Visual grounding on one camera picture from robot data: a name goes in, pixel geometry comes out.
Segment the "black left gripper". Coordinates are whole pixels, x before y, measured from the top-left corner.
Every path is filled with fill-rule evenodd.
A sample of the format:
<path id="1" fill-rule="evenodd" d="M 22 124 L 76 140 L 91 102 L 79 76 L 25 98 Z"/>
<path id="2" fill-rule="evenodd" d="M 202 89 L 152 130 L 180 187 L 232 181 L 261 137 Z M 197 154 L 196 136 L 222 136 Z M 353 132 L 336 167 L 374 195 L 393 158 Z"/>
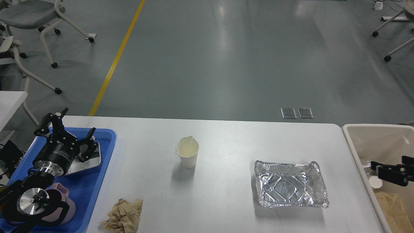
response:
<path id="1" fill-rule="evenodd" d="M 98 144 L 92 138 L 96 128 L 91 128 L 84 139 L 68 136 L 65 131 L 62 118 L 68 112 L 65 108 L 60 115 L 48 113 L 37 125 L 34 135 L 46 138 L 46 143 L 32 162 L 33 167 L 55 177 L 68 173 L 74 158 L 80 162 L 86 162 L 95 152 Z"/>

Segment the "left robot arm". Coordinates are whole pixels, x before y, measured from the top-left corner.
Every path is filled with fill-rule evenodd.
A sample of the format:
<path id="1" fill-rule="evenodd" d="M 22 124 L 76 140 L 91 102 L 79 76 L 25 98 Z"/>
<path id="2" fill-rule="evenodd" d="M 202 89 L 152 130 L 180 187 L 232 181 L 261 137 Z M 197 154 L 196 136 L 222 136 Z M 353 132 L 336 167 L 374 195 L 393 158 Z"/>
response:
<path id="1" fill-rule="evenodd" d="M 43 117 L 34 135 L 44 137 L 46 143 L 27 176 L 1 189 L 1 217 L 15 226 L 14 233 L 28 233 L 37 225 L 65 224 L 74 216 L 76 204 L 69 198 L 68 189 L 55 183 L 55 179 L 87 163 L 99 144 L 93 138 L 95 128 L 84 139 L 65 130 L 62 118 L 68 110 Z"/>

